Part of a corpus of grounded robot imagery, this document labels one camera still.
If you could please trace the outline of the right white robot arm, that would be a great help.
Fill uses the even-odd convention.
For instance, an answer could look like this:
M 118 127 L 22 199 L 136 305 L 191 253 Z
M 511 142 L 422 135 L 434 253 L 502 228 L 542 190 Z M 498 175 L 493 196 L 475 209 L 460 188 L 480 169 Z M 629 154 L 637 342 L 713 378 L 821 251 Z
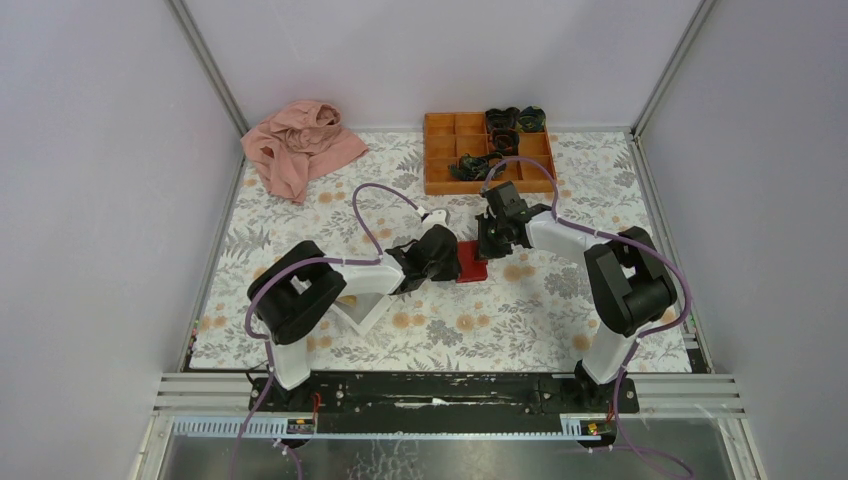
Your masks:
M 573 396 L 583 410 L 601 410 L 613 398 L 610 382 L 625 364 L 637 334 L 660 320 L 678 299 L 650 235 L 639 227 L 612 235 L 568 222 L 547 205 L 529 205 L 511 182 L 481 196 L 487 210 L 476 217 L 480 259 L 504 258 L 521 246 L 585 268 L 601 326 L 575 368 L 583 378 L 575 382 Z

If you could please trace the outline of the white plastic card box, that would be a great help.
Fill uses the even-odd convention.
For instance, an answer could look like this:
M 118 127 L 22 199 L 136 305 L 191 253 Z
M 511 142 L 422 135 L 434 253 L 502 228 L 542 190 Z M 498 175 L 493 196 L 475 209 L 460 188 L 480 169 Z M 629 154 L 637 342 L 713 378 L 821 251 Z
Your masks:
M 353 296 L 358 299 L 355 307 L 344 305 L 337 298 L 330 310 L 360 336 L 366 335 L 394 303 L 394 298 L 389 295 L 371 293 Z

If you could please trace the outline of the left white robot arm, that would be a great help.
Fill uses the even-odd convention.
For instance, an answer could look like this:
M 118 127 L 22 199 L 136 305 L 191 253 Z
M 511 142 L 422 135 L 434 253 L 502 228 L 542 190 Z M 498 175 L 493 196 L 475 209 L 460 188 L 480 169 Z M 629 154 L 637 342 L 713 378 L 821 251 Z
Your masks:
M 311 240 L 302 241 L 277 261 L 248 289 L 246 326 L 254 317 L 265 332 L 249 334 L 267 343 L 272 398 L 288 411 L 309 401 L 306 337 L 341 297 L 356 304 L 339 315 L 359 333 L 380 319 L 396 296 L 419 289 L 428 281 L 454 282 L 461 273 L 459 242 L 443 225 L 376 259 L 331 258 Z

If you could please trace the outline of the red card holder wallet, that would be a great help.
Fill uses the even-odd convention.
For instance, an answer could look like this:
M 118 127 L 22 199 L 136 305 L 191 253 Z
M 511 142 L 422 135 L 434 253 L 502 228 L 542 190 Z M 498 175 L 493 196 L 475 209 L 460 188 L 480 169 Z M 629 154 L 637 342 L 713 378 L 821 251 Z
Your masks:
M 478 241 L 460 241 L 458 260 L 461 272 L 457 283 L 483 282 L 488 279 L 488 261 L 479 257 Z

